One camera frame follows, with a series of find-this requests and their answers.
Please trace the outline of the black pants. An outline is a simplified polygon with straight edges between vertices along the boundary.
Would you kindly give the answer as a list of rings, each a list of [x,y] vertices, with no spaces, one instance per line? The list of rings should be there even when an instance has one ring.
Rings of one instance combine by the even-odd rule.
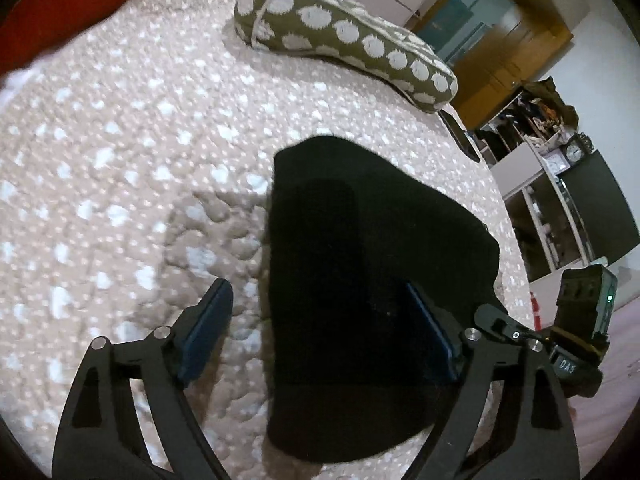
[[[472,212],[338,136],[278,151],[268,220],[271,443],[360,460],[433,422],[461,327],[498,304],[499,245]]]

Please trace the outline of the white shelf unit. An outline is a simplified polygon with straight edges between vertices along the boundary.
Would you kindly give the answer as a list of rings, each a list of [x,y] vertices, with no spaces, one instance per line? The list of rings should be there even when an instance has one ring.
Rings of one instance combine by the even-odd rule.
[[[474,132],[480,154],[485,157],[506,203],[526,274],[531,282],[596,258],[576,206],[562,183],[570,166],[564,146],[541,155],[524,139],[506,143],[498,132]]]

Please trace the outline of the dark television screen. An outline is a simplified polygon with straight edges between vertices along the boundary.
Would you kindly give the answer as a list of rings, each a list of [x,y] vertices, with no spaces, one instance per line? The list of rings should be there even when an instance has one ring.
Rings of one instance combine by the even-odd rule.
[[[613,263],[639,245],[639,229],[626,198],[599,152],[560,177],[586,229],[593,255]]]

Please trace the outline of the small round clock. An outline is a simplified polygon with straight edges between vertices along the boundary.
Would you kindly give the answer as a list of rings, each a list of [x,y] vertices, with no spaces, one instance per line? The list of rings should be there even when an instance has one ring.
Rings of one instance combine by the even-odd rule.
[[[570,166],[579,164],[586,156],[582,144],[577,141],[568,142],[564,145],[564,155]]]

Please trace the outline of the black phone on bed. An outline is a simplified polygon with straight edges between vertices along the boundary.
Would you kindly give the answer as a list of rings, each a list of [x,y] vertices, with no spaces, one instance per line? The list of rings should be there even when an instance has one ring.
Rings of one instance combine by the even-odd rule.
[[[458,148],[473,162],[480,162],[480,155],[477,153],[476,148],[474,148],[472,140],[466,130],[458,124],[456,118],[446,112],[446,110],[440,110],[438,116],[442,118],[442,121],[456,141]]]

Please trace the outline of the beige dotted quilt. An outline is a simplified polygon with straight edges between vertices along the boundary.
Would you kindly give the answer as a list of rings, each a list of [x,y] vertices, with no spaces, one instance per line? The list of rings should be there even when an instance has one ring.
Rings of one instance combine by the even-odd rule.
[[[321,467],[266,442],[272,159],[317,134],[355,141],[472,211],[500,245],[498,297],[533,321],[488,167],[385,82],[247,46],[234,4],[130,0],[30,70],[1,107],[1,415],[42,469],[90,341],[143,338],[228,278],[230,333],[189,401],[230,476],[405,472],[421,437]]]

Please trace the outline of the brown wooden door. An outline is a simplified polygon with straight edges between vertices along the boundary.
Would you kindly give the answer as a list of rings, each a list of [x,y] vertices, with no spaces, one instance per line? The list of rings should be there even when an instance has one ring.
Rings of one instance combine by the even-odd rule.
[[[452,106],[474,129],[570,44],[586,7],[572,18],[569,1],[425,0],[408,25],[454,70],[459,90]]]

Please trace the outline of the olive white-spotted pillow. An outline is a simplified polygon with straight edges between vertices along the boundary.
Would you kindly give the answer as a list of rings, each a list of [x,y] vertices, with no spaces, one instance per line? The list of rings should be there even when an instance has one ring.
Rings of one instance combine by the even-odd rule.
[[[256,50],[333,58],[380,78],[425,113],[458,92],[457,76],[422,38],[354,0],[236,0],[234,27]]]

